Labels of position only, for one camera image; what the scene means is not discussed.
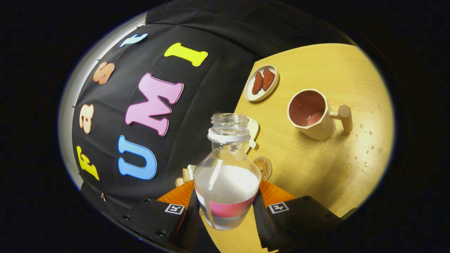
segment white plate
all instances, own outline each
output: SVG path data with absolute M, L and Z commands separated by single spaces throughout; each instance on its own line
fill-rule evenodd
M 258 92 L 258 94 L 253 95 L 252 89 L 253 89 L 253 83 L 255 82 L 256 73 L 259 72 L 264 77 L 264 75 L 262 73 L 265 68 L 268 68 L 272 73 L 275 74 L 275 79 L 267 91 L 264 91 L 263 89 L 261 89 Z M 262 66 L 261 68 L 257 69 L 247 80 L 247 84 L 245 85 L 245 88 L 244 88 L 245 98 L 249 101 L 259 101 L 259 100 L 266 98 L 275 89 L 275 87 L 278 84 L 278 80 L 279 80 L 278 71 L 276 70 L 276 68 L 274 66 L 272 66 L 272 65 Z

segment foam letter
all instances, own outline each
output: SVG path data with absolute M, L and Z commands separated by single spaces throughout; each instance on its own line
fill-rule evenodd
M 164 56 L 166 57 L 172 55 L 188 60 L 194 67 L 198 67 L 208 56 L 208 53 L 205 51 L 198 52 L 193 49 L 183 47 L 181 43 L 175 43 L 171 45 L 164 53 Z
M 114 71 L 114 63 L 103 62 L 94 73 L 94 82 L 105 84 Z
M 80 110 L 80 128 L 83 128 L 86 134 L 90 133 L 93 115 L 94 115 L 94 105 L 84 104 Z
M 76 153 L 78 154 L 78 161 L 80 162 L 80 166 L 83 170 L 89 172 L 93 175 L 97 180 L 100 180 L 99 175 L 97 174 L 97 169 L 93 164 L 89 165 L 89 159 L 81 153 L 81 147 L 76 147 Z
M 172 112 L 159 97 L 166 98 L 170 104 L 175 104 L 183 92 L 182 83 L 169 83 L 152 77 L 152 74 L 145 74 L 139 81 L 138 88 L 148 99 L 147 102 L 132 104 L 125 114 L 125 123 L 130 125 L 133 122 L 148 126 L 158 131 L 159 136 L 164 136 L 169 127 L 169 120 L 163 118 L 157 120 L 151 116 L 166 115 Z
M 119 143 L 117 146 L 121 154 L 128 151 L 130 153 L 140 155 L 145 159 L 145 167 L 141 168 L 126 163 L 125 160 L 120 157 L 118 166 L 122 175 L 130 175 L 144 180 L 152 179 L 155 176 L 156 158 L 148 148 L 127 141 L 125 136 L 119 137 Z
M 136 37 L 138 35 L 134 34 L 130 38 L 126 38 L 119 47 L 123 47 L 127 44 L 134 44 L 136 42 L 139 42 L 139 41 L 143 40 L 145 37 L 147 37 L 147 35 L 148 35 L 148 33 L 144 33 L 143 35 Z

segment table surface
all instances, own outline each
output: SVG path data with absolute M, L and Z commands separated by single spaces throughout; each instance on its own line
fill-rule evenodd
M 338 217 L 361 205 L 377 186 L 389 163 L 394 141 L 394 113 L 389 92 L 370 59 L 358 47 L 317 44 L 261 59 L 252 72 L 274 66 L 279 83 L 265 99 L 250 102 L 244 93 L 235 113 L 259 123 L 256 148 L 248 156 L 265 156 L 273 166 L 269 182 L 296 197 L 309 195 Z M 350 106 L 353 131 L 335 121 L 334 135 L 312 140 L 287 118 L 287 106 L 302 89 L 322 92 L 332 111 Z M 229 231 L 205 226 L 221 252 L 267 252 L 261 248 L 253 208 L 241 226 Z

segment ceramic mug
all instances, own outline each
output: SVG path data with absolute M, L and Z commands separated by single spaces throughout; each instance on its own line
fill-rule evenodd
M 336 130 L 333 119 L 342 121 L 344 131 L 353 129 L 350 107 L 342 105 L 337 112 L 330 112 L 325 95 L 315 89 L 301 90 L 288 104 L 290 122 L 314 140 L 326 140 Z

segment blue letter u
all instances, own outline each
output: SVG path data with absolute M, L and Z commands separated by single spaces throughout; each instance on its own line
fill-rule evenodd
M 137 167 L 132 164 L 126 163 L 125 160 L 119 158 L 119 171 L 122 175 L 130 175 L 140 179 L 148 180 L 152 179 L 156 174 L 156 158 L 155 155 L 143 146 L 139 146 L 125 139 L 125 136 L 119 137 L 119 152 L 128 151 L 130 153 L 140 155 L 145 159 L 145 167 Z

